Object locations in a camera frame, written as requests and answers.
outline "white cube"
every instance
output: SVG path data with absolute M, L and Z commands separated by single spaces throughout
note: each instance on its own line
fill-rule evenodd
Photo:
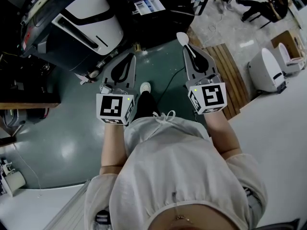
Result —
M 188 97 L 198 114 L 212 113 L 227 106 L 225 83 L 191 86 Z
M 134 106 L 134 95 L 96 95 L 96 116 L 105 124 L 127 125 Z

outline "drawstring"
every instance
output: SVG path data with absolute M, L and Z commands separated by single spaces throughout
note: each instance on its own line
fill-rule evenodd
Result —
M 163 117 L 163 120 L 160 120 L 160 119 L 156 119 L 156 121 L 160 124 L 166 124 L 166 123 L 169 123 L 171 121 L 174 120 L 174 118 L 176 117 L 176 112 L 174 110 L 172 111 L 169 111 L 167 115 L 165 115 L 164 113 L 162 113 L 161 117 Z
M 173 124 L 171 123 L 171 121 L 173 121 L 174 118 L 176 117 L 176 112 L 175 112 L 174 110 L 172 110 L 172 111 L 168 112 L 167 116 L 165 116 L 165 114 L 162 113 L 162 114 L 161 114 L 161 117 L 163 117 L 163 120 L 160 120 L 160 119 L 159 119 L 159 115 L 158 115 L 158 113 L 156 113 L 156 112 L 153 112 L 153 116 L 157 117 L 157 118 L 155 118 L 155 120 L 156 120 L 158 123 L 160 123 L 160 125 L 158 125 L 158 127 L 157 127 L 150 135 L 148 135 L 148 137 L 145 138 L 144 140 L 147 140 L 147 139 L 149 139 L 149 137 L 153 136 L 154 133 L 155 133 L 162 125 L 167 124 L 167 123 L 173 125 Z

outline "electrical cable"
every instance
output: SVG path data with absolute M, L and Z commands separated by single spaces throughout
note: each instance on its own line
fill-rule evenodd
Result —
M 18 154 L 18 156 L 21 158 L 22 161 L 24 161 L 24 159 L 22 158 L 22 156 L 21 156 L 20 153 L 18 152 L 17 147 L 15 146 L 15 144 L 13 144 L 13 146 L 14 146 L 14 149 L 15 149 L 16 153 Z M 26 166 L 29 167 L 30 170 L 32 170 L 32 172 L 34 173 L 34 175 L 35 175 L 36 178 L 37 178 L 37 182 L 38 182 L 38 185 L 39 185 L 39 194 L 38 194 L 39 196 L 38 196 L 38 197 L 40 197 L 40 196 L 41 196 L 42 187 L 40 186 L 39 178 L 38 178 L 37 174 L 35 173 L 35 171 L 30 167 L 30 165 L 27 164 L 26 161 L 24 161 L 24 163 L 26 164 Z
M 14 54 L 6 53 L 6 52 L 4 52 L 4 51 L 3 51 L 3 53 L 4 53 L 4 54 L 6 54 L 6 55 L 9 55 L 9 56 L 17 56 L 17 57 L 18 57 L 18 55 L 14 55 Z
M 160 96 L 159 100 L 157 101 L 157 105 L 159 104 L 159 102 L 160 102 L 160 100 L 162 99 L 163 95 L 164 95 L 165 92 L 167 91 L 167 89 L 168 89 L 169 85 L 171 84 L 172 80 L 174 79 L 174 77 L 175 77 L 178 73 L 180 73 L 184 68 L 185 68 L 185 67 L 183 67 L 183 68 L 181 68 L 180 70 L 178 70 L 178 71 L 174 74 L 174 76 L 171 78 L 171 80 L 168 82 L 167 87 L 165 88 L 164 92 L 162 93 L 162 95 Z
M 205 45 L 207 42 L 209 42 L 211 39 L 213 39 L 213 37 L 214 37 L 214 35 L 215 35 L 215 33 L 216 33 L 216 30 L 217 30 L 217 25 L 218 25 L 220 22 L 222 22 L 222 20 L 223 20 L 223 15 L 222 15 L 221 20 L 220 20 L 218 23 L 216 23 L 215 25 L 209 25 L 209 26 L 208 26 L 209 31 L 213 32 L 213 35 L 212 35 L 212 37 L 211 37 L 210 39 L 208 39 L 207 41 L 205 41 L 205 42 L 202 44 L 203 47 L 204 47 L 204 45 Z

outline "white shirt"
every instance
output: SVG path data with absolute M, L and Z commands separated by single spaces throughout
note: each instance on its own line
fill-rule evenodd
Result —
M 145 117 L 125 130 L 128 160 L 119 175 L 95 177 L 85 200 L 85 229 L 109 206 L 113 230 L 146 230 L 161 212 L 177 205 L 202 204 L 226 215 L 240 229 L 255 227 L 244 188 L 260 201 L 267 194 L 251 155 L 226 161 L 203 125 L 175 117 Z

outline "white sneaker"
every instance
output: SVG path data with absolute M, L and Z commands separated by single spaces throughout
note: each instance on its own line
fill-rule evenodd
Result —
M 226 4 L 226 8 L 227 8 L 229 11 L 233 11 L 233 10 L 234 10 L 233 6 L 232 6 L 230 3 Z
M 140 92 L 141 94 L 144 92 L 144 91 L 148 91 L 150 93 L 151 91 L 151 86 L 150 86 L 150 83 L 149 82 L 144 82 L 141 84 L 141 87 L 140 87 Z
M 221 13 L 222 14 L 225 14 L 225 12 L 226 12 L 226 6 L 227 6 L 227 2 L 225 2 L 225 1 L 221 1 L 220 2 L 220 6 L 219 6 L 219 9 L 220 9 L 220 11 L 221 11 Z

